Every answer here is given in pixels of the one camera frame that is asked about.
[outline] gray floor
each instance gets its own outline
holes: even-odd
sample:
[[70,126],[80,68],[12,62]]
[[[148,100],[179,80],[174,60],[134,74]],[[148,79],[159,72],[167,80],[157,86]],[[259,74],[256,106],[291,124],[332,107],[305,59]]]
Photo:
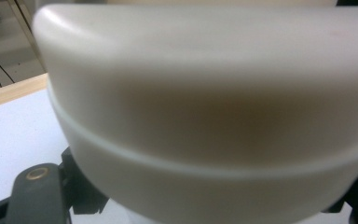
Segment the gray floor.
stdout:
[[[0,0],[0,64],[14,81],[45,73],[13,11],[5,0]],[[3,86],[12,82],[0,68]]]

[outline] wooden table edge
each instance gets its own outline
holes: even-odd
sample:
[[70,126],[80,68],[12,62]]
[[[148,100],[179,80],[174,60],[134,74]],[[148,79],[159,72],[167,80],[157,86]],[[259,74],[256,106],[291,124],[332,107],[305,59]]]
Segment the wooden table edge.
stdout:
[[0,105],[46,88],[48,74],[31,77],[0,88]]

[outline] brass screw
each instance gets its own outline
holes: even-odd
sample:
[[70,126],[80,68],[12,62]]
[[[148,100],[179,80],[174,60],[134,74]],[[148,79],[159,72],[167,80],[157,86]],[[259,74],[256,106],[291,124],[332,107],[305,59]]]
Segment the brass screw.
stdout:
[[27,179],[29,180],[36,180],[36,179],[40,179],[43,176],[48,174],[48,168],[46,167],[40,167],[40,168],[36,168],[33,171],[31,171],[30,173],[27,174]]

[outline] white table surface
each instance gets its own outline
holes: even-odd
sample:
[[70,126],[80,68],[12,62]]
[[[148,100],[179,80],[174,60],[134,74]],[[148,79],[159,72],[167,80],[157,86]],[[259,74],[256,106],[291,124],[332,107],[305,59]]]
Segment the white table surface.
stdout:
[[[21,171],[39,163],[61,163],[67,147],[46,91],[0,105],[0,200],[10,196]],[[317,214],[297,224],[348,224],[350,211],[346,205],[340,214]],[[125,209],[113,201],[100,215],[76,215],[72,220],[75,224],[131,223]]]

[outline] metal bolt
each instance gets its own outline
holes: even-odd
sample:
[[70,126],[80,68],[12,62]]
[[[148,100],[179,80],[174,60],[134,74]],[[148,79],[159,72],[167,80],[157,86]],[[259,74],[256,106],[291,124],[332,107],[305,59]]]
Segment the metal bolt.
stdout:
[[30,173],[27,174],[27,179],[29,180],[36,180],[36,179],[40,179],[43,176],[48,174],[48,168],[46,167],[40,167],[40,168],[36,168],[33,171],[31,171]]

